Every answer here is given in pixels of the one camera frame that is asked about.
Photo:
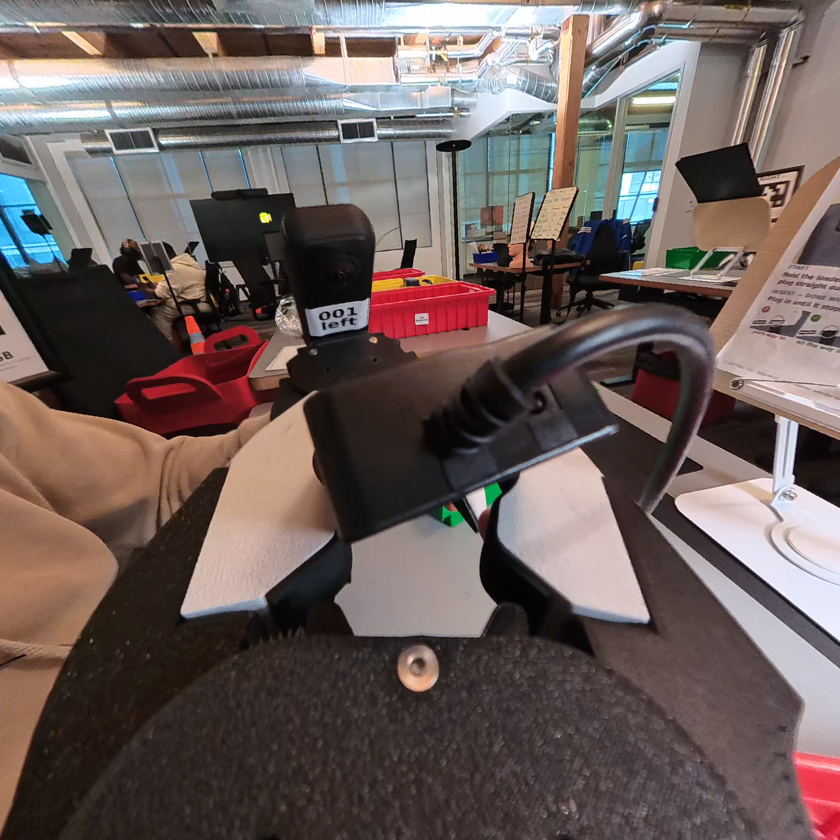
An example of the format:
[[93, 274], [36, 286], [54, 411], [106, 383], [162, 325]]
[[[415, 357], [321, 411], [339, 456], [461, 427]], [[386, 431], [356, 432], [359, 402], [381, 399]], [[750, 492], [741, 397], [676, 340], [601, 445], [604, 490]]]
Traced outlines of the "red tote basket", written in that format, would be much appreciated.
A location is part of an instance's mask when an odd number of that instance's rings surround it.
[[277, 389], [256, 391], [249, 374], [266, 347], [250, 327], [218, 332], [201, 353], [187, 356], [158, 374], [128, 382], [115, 406], [121, 419], [162, 436], [201, 427], [238, 425]]

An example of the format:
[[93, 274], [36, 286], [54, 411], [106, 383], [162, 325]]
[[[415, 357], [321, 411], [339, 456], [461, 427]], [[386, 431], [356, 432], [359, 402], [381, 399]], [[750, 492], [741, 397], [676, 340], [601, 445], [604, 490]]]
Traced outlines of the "printed instruction sheet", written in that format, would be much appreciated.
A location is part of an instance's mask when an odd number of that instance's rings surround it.
[[718, 356], [721, 370], [838, 413], [839, 204], [781, 262]]

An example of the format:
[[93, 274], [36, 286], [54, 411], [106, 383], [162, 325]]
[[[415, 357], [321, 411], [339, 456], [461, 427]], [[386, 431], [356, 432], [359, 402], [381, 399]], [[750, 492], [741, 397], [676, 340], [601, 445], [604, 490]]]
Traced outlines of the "red storage bin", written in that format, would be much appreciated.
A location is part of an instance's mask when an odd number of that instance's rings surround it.
[[805, 811], [818, 839], [839, 838], [839, 758], [794, 752]]

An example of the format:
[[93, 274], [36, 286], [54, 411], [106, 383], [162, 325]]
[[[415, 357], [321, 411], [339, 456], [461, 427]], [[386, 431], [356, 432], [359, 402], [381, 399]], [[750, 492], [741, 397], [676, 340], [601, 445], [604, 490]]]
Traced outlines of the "black tablet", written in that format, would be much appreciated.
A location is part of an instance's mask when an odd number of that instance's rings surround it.
[[763, 189], [747, 143], [693, 154], [675, 163], [697, 204], [761, 196]]

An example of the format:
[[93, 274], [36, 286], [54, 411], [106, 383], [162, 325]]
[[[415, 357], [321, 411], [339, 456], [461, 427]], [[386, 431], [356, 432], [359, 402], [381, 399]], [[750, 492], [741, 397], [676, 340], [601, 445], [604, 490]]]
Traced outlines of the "black floor lamp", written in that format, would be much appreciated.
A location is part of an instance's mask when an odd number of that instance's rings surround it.
[[458, 156], [459, 153], [467, 151], [471, 141], [463, 139], [450, 139], [437, 143], [436, 151], [446, 155], [449, 162], [449, 186], [450, 186], [450, 216], [452, 226], [452, 251], [454, 262], [454, 279], [461, 281], [461, 259], [460, 259], [460, 232], [459, 232], [459, 185], [458, 185]]

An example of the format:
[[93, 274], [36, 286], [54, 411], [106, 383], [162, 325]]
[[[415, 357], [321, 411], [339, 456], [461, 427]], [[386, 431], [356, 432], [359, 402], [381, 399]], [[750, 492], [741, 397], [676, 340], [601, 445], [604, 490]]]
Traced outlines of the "green storage bin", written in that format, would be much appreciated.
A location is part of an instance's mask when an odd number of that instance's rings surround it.
[[[485, 511], [491, 509], [496, 499], [500, 496], [501, 488], [495, 482], [489, 486], [471, 491], [463, 499], [463, 506], [469, 510], [469, 515], [478, 521]], [[455, 502], [448, 502], [442, 507], [433, 509], [429, 515], [449, 527], [456, 527], [465, 521], [462, 511], [457, 507], [457, 503]]]
[[702, 268], [718, 268], [733, 256], [734, 252], [729, 249], [706, 251], [696, 246], [670, 248], [666, 251], [665, 268], [693, 270], [699, 264], [702, 264]]

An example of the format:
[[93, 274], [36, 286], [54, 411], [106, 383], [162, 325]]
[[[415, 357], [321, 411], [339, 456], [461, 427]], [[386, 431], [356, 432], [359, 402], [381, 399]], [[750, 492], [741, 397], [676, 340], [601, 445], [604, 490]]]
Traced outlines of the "white document stand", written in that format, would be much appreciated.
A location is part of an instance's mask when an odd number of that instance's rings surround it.
[[743, 481], [683, 494], [678, 511], [754, 572], [798, 570], [829, 586], [839, 583], [838, 508], [796, 485], [800, 427], [838, 439], [838, 413], [796, 395], [767, 391], [718, 366], [718, 356], [780, 263], [792, 262], [826, 206], [838, 202], [839, 162], [814, 174], [773, 225], [711, 328], [718, 350], [715, 388], [774, 414], [771, 480]]

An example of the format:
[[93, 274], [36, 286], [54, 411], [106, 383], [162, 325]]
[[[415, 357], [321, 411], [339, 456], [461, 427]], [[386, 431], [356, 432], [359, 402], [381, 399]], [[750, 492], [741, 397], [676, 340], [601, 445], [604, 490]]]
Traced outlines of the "wooden document stand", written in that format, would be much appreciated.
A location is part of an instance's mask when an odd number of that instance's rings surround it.
[[[729, 249], [734, 256], [721, 263], [716, 280], [725, 277], [739, 265], [747, 253], [761, 246], [771, 228], [770, 206], [761, 196], [718, 203], [697, 204], [692, 212], [692, 226], [699, 249]], [[698, 277], [702, 264], [692, 269], [690, 277]]]

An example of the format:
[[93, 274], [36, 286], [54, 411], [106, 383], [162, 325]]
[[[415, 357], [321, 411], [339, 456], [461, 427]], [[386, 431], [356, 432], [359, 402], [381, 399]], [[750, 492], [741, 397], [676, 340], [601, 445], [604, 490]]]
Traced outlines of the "black office chair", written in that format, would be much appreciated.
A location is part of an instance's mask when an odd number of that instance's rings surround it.
[[589, 261], [583, 258], [580, 267], [570, 274], [569, 289], [570, 301], [566, 311], [566, 315], [571, 314], [571, 310], [576, 306], [576, 311], [582, 313], [589, 311], [592, 307], [601, 309], [609, 309], [613, 304], [608, 301], [603, 301], [595, 297], [597, 291], [610, 291], [617, 289], [617, 285], [604, 282], [601, 280], [603, 275], [612, 274], [614, 272], [625, 271], [629, 269], [629, 261], [622, 264], [618, 263], [617, 259], [611, 261]]

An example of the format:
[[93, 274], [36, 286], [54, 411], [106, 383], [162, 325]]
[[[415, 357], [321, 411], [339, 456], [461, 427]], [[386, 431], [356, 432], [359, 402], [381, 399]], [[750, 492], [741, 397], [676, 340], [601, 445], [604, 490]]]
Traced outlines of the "person's left forearm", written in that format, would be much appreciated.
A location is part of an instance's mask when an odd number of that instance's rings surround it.
[[33, 522], [27, 503], [98, 538], [117, 558], [144, 546], [267, 415], [210, 437], [166, 439], [128, 423], [61, 412], [2, 384], [2, 525]]

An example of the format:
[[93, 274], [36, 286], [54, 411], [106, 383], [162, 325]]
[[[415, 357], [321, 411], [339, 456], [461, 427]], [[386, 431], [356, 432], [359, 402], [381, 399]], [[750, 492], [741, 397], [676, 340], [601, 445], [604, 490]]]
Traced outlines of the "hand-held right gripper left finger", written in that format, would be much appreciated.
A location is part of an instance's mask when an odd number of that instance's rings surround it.
[[231, 462], [185, 591], [185, 620], [258, 613], [287, 634], [350, 582], [352, 550], [336, 534], [304, 406], [271, 420]]

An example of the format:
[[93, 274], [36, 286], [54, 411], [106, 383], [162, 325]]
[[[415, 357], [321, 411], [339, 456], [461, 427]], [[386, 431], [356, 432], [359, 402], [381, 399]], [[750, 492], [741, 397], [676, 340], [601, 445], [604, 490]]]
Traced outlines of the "red ribbed crate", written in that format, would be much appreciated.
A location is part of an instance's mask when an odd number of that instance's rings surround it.
[[495, 295], [488, 287], [465, 281], [376, 291], [368, 330], [401, 340], [482, 327]]

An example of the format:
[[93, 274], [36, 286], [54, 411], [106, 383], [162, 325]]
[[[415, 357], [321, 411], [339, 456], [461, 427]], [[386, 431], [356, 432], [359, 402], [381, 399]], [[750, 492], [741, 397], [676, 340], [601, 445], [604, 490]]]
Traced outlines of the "small whiteboard stand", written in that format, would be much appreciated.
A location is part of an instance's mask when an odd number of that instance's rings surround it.
[[559, 241], [578, 193], [579, 188], [576, 185], [554, 188], [546, 192], [537, 218], [532, 224], [530, 239]]
[[511, 215], [509, 245], [525, 245], [530, 238], [534, 192], [526, 192], [516, 197]]

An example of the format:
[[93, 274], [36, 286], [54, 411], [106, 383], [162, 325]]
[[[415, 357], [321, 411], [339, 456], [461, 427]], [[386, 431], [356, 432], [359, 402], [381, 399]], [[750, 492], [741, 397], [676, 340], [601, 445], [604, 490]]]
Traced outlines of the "yellow storage bin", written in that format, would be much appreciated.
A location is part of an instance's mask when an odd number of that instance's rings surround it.
[[409, 287], [423, 287], [439, 284], [448, 284], [455, 280], [436, 275], [412, 274], [409, 269], [396, 270], [391, 272], [376, 272], [373, 276], [372, 292], [385, 292], [400, 290]]

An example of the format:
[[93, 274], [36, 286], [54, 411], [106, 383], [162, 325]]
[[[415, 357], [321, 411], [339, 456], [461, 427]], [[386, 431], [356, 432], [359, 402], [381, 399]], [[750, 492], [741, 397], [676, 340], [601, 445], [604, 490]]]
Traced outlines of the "black white marker sign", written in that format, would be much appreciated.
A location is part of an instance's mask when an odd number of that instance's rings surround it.
[[762, 195], [770, 206], [772, 224], [778, 221], [800, 187], [804, 170], [805, 167], [801, 164], [764, 171], [757, 175], [758, 183], [762, 187]]

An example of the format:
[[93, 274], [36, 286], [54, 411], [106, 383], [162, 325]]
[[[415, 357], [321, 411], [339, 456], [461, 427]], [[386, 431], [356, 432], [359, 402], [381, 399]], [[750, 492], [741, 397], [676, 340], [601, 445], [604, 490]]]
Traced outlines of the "blue jacket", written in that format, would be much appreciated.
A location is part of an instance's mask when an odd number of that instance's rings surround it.
[[627, 262], [632, 251], [633, 228], [628, 219], [607, 218], [585, 222], [568, 243], [568, 249], [595, 262]]

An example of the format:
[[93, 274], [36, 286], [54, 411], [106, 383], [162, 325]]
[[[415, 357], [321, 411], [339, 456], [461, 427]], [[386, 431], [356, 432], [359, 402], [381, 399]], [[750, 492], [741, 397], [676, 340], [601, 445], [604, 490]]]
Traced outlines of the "white framed sign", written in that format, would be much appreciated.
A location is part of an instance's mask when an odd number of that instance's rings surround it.
[[1, 292], [1, 382], [15, 384], [49, 373], [52, 370]]

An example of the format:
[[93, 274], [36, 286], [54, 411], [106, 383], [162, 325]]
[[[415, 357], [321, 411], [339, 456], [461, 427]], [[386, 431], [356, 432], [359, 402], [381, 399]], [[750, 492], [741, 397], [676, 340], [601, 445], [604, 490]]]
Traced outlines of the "black display screen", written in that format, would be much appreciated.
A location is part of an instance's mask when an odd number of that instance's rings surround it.
[[266, 188], [219, 191], [192, 199], [190, 207], [208, 261], [232, 263], [254, 319], [273, 319], [288, 288], [282, 222], [296, 208], [294, 195]]

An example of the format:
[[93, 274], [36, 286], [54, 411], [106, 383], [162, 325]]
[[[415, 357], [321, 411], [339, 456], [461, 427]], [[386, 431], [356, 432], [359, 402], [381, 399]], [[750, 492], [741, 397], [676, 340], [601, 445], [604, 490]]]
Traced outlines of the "black panel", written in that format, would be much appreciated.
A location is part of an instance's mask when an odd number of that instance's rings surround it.
[[33, 373], [2, 377], [29, 392], [52, 392], [58, 407], [116, 419], [126, 384], [182, 357], [106, 266], [21, 277], [2, 258], [1, 278], [11, 310], [2, 340], [18, 325], [35, 351]]

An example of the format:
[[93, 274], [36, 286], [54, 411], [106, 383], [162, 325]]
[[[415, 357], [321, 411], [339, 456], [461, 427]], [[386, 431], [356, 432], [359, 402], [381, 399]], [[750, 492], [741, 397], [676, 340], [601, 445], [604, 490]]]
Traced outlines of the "black USB hub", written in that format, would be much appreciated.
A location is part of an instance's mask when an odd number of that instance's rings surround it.
[[614, 415], [579, 372], [538, 389], [537, 405], [478, 449], [440, 456], [427, 420], [501, 343], [435, 353], [317, 392], [303, 412], [335, 528], [347, 543], [617, 432]]

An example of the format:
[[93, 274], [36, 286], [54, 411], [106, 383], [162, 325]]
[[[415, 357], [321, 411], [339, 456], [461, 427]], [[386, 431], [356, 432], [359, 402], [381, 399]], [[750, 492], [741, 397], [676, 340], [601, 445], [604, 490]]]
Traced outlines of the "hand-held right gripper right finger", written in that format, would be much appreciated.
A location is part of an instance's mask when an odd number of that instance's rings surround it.
[[501, 482], [479, 516], [479, 578], [531, 634], [570, 636], [574, 620], [639, 625], [648, 606], [602, 472], [580, 449]]

